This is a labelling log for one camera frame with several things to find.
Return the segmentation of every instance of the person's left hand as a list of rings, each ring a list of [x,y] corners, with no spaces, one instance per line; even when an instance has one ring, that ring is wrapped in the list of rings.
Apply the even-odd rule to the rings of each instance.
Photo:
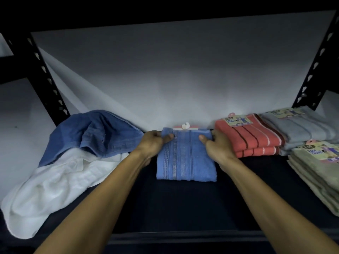
[[[146,132],[142,137],[139,145],[135,148],[135,151],[140,151],[146,158],[145,166],[150,163],[150,158],[157,155],[162,149],[162,146],[169,141],[172,141],[174,134],[168,134],[161,137],[161,132],[153,130]]]

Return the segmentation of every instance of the red towel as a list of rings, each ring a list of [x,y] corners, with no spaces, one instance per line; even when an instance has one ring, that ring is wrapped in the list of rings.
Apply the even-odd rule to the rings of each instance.
[[[267,125],[257,114],[247,115],[246,117],[253,124],[230,127],[225,120],[219,119],[215,122],[215,128],[229,137],[237,156],[278,154],[279,148],[275,147],[285,144],[282,134]]]

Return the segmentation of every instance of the product label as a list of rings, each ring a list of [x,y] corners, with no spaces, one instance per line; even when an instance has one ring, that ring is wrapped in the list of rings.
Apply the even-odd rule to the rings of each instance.
[[[306,144],[300,148],[322,162],[339,162],[339,147],[327,141]]]
[[[253,124],[253,122],[245,115],[236,115],[234,117],[223,118],[230,127],[238,127]]]
[[[298,108],[295,108],[295,109],[284,108],[284,109],[279,109],[279,110],[272,110],[272,111],[269,111],[269,113],[273,114],[278,119],[285,119],[288,117],[304,115],[304,112]]]

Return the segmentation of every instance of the white fabric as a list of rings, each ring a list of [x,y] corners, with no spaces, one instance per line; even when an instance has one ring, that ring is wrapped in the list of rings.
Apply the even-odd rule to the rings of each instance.
[[[32,238],[49,214],[74,201],[95,186],[128,156],[100,159],[79,148],[67,150],[55,163],[37,168],[2,200],[1,210],[9,232],[20,239]]]

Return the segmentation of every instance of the blue towel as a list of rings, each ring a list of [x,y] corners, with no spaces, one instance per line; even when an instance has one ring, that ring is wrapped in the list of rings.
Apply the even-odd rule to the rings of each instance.
[[[131,152],[143,132],[125,119],[105,110],[71,115],[49,136],[39,167],[53,163],[66,150],[78,147],[100,158]]]
[[[214,161],[207,155],[199,135],[212,139],[210,130],[177,131],[163,128],[161,136],[174,134],[158,154],[157,179],[217,181]]]

